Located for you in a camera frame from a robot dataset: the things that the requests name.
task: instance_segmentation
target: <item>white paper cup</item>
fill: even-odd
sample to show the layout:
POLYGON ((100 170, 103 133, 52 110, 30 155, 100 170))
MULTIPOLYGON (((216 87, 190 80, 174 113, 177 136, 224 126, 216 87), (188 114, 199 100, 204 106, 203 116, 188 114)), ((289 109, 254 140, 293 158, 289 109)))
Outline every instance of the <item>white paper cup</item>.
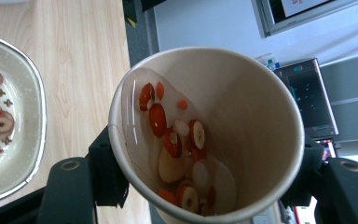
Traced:
MULTIPOLYGON (((148 136, 138 134, 141 143, 148 136)), ((250 219, 279 200, 290 187, 304 145, 296 102, 281 81, 251 58, 212 48, 173 49, 136 64, 115 93, 109 137, 125 176, 168 223, 236 223, 250 219), (212 145, 208 153, 225 164, 235 180, 232 211, 204 217, 167 203, 156 193, 158 172, 157 159, 151 159, 153 148, 127 148, 121 110, 123 83, 143 68, 169 80, 203 116, 205 144, 212 145), (144 160, 139 164, 134 157, 144 160)))

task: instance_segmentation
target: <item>wood grain surface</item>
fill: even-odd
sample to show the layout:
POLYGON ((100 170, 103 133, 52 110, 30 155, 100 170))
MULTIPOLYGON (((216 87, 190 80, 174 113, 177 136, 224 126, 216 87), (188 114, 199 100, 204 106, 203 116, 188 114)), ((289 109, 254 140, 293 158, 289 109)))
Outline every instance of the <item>wood grain surface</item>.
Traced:
MULTIPOLYGON (((84 157, 107 125, 115 89, 130 69, 121 0, 33 0, 0 5, 0 38, 27 54, 46 91, 48 129, 39 171, 0 206, 46 186, 49 169, 84 157)), ((135 189, 123 209, 98 209, 100 223, 150 223, 135 189)))

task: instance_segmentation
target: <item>wall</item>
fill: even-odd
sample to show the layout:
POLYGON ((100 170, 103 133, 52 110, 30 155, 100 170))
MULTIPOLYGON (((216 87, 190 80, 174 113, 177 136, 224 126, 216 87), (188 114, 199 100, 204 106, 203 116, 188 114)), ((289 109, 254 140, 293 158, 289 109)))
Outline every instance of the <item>wall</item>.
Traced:
POLYGON ((155 7, 160 50, 231 49, 273 53, 281 64, 317 57, 328 63, 358 53, 358 5, 265 38, 255 0, 167 0, 155 7))

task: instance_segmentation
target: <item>computer screen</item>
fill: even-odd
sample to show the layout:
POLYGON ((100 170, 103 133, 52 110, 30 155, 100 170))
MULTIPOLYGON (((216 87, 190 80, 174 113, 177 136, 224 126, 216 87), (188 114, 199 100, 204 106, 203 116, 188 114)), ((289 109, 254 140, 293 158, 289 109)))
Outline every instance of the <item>computer screen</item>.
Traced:
POLYGON ((274 73, 292 93, 309 137, 324 139, 338 134, 317 59, 287 65, 274 73))

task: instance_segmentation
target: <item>plate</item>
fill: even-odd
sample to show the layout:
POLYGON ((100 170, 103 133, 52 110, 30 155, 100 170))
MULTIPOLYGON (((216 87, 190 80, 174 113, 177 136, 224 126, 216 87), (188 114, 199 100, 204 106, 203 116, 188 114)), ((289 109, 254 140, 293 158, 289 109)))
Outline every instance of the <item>plate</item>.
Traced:
POLYGON ((0 141, 1 200, 29 183, 37 172, 46 141, 47 110, 43 81, 36 66, 1 39, 0 73, 5 79, 0 86, 0 105, 15 120, 10 140, 0 141))

